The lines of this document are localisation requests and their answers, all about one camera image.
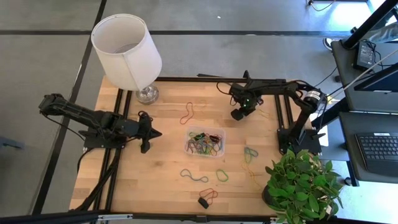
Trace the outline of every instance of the wooden tabletop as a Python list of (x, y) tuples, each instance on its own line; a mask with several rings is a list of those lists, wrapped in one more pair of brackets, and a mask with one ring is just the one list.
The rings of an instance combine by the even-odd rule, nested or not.
[[(150, 140), (151, 147), (141, 154), (141, 141), (128, 143), (121, 154), (118, 176), (112, 201), (113, 212), (207, 214), (207, 215), (275, 215), (261, 199), (262, 188), (269, 180), (265, 166), (272, 167), (271, 160), (279, 161), (276, 130), (278, 128), (274, 96), (263, 96), (264, 104), (241, 121), (235, 121), (230, 112), (237, 108), (229, 104), (230, 96), (220, 93), (216, 83), (155, 82), (159, 99), (145, 106), (135, 96), (129, 109), (129, 118), (138, 119), (143, 110), (153, 117), (152, 126), (163, 133)], [(228, 85), (220, 84), (228, 92)], [(113, 111), (118, 88), (104, 78), (96, 110)], [(187, 124), (180, 118), (187, 114), (186, 105), (192, 102), (194, 115)], [(124, 99), (120, 113), (123, 111)], [(291, 103), (294, 119), (300, 112)], [(226, 133), (225, 154), (220, 158), (205, 158), (184, 152), (189, 126), (221, 128)], [(255, 173), (259, 188), (249, 172), (241, 167), (244, 147), (258, 151), (259, 155), (249, 164)], [(82, 160), (73, 191), (70, 208), (76, 208), (97, 184), (103, 161), (104, 149), (95, 149)], [(181, 177), (180, 171), (188, 169), (194, 177), (207, 176), (207, 183)], [(216, 170), (223, 169), (229, 176), (220, 182)], [(199, 192), (213, 188), (219, 195), (213, 204), (204, 209), (199, 203)], [(104, 207), (107, 186), (101, 208)]]

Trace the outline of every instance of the plant pot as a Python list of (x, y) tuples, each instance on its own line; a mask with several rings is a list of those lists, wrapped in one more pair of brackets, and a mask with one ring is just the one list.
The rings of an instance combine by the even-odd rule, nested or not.
[(262, 200), (267, 204), (267, 205), (272, 205), (272, 196), (268, 192), (269, 187), (268, 185), (264, 187), (264, 190), (262, 191), (261, 198)]

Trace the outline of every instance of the table lamp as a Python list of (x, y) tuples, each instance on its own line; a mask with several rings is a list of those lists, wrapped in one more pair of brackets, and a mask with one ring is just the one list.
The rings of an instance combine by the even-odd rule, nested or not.
[(94, 27), (91, 42), (113, 85), (136, 91), (142, 104), (156, 101), (159, 91), (152, 83), (162, 69), (162, 59), (141, 18), (129, 14), (109, 16)]

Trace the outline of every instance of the concrete floor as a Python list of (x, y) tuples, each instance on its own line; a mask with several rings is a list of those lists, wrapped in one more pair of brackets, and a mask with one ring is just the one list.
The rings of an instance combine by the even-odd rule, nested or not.
[[(90, 30), (100, 2), (0, 0), (0, 30)], [(318, 7), (327, 4), (317, 2)], [(306, 7), (304, 0), (108, 1), (103, 17), (115, 13), (141, 16), (150, 30), (328, 32), (348, 31), (370, 15), (366, 3), (336, 2), (328, 10), (316, 12)], [(316, 84), (336, 66), (321, 37), (157, 35), (153, 38), (163, 60), (162, 76), (207, 73), (241, 77), (243, 71), (249, 70), (253, 77), (303, 79)], [(58, 129), (39, 115), (37, 107), (45, 94), (70, 94), (88, 39), (88, 35), (0, 35), (0, 136), (26, 144), (22, 150), (10, 147), (0, 150), (0, 217), (30, 213)], [(98, 57), (92, 52), (78, 104), (94, 108), (103, 74)], [(321, 88), (329, 93), (339, 86), (329, 78)], [(74, 122), (69, 127), (84, 129)], [(68, 210), (82, 145), (74, 134), (67, 133), (44, 213)], [(348, 175), (344, 162), (334, 165), (342, 176)], [(398, 220), (392, 206), (398, 200), (395, 185), (360, 184), (343, 189), (345, 208), (340, 209), (338, 217), (385, 223)]]

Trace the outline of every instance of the potted plant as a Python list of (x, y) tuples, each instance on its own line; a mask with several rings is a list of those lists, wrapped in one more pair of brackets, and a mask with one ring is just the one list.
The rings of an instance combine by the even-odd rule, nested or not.
[(262, 199), (277, 211), (278, 222), (299, 224), (302, 220), (329, 219), (337, 213), (337, 199), (343, 187), (337, 182), (340, 175), (332, 171), (329, 161), (323, 167), (318, 156), (311, 157), (308, 150), (295, 155), (288, 150), (280, 162), (272, 161), (274, 168), (266, 167), (271, 175), (262, 192)]

